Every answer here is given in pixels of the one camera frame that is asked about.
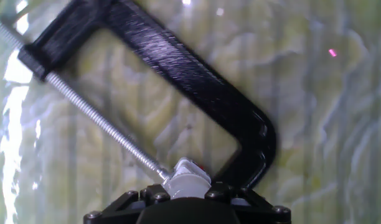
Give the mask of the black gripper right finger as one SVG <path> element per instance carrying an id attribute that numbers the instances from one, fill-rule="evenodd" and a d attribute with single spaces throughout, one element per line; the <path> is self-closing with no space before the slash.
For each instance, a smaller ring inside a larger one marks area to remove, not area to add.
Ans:
<path id="1" fill-rule="evenodd" d="M 228 205 L 240 223 L 291 224 L 291 210 L 288 207 L 272 205 L 253 190 L 236 189 L 216 182 L 205 193 L 204 198 Z"/>

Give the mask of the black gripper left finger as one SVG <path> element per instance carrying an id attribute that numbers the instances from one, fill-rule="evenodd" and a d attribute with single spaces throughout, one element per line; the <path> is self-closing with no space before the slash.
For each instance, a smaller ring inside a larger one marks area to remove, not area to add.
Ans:
<path id="1" fill-rule="evenodd" d="M 91 211 L 83 217 L 83 224 L 135 224 L 148 206 L 167 202 L 171 196 L 161 184 L 129 190 L 102 211 Z"/>

